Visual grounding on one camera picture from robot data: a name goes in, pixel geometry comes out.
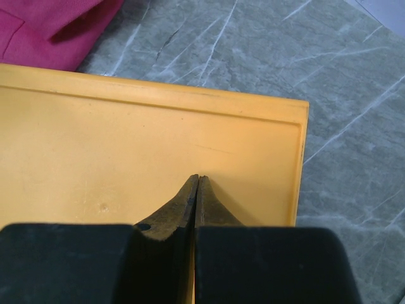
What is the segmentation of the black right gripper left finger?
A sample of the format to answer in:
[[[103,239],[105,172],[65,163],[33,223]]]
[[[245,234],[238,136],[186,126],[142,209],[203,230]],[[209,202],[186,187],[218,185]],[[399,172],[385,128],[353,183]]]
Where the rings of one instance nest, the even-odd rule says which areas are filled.
[[[134,225],[1,230],[2,303],[190,303],[198,175]]]

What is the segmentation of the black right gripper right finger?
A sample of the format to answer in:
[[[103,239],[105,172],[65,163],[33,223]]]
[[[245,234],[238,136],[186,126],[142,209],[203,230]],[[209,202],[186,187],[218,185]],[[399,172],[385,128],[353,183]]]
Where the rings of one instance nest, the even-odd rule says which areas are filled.
[[[360,303],[344,246],[318,227],[249,227],[199,179],[197,303]]]

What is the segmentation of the orange drawer toolbox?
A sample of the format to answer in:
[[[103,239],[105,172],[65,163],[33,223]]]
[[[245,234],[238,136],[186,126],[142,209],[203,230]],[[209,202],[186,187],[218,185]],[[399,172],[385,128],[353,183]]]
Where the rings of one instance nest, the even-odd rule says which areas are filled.
[[[306,101],[1,65],[1,230],[128,224],[209,178],[243,225],[296,222]]]

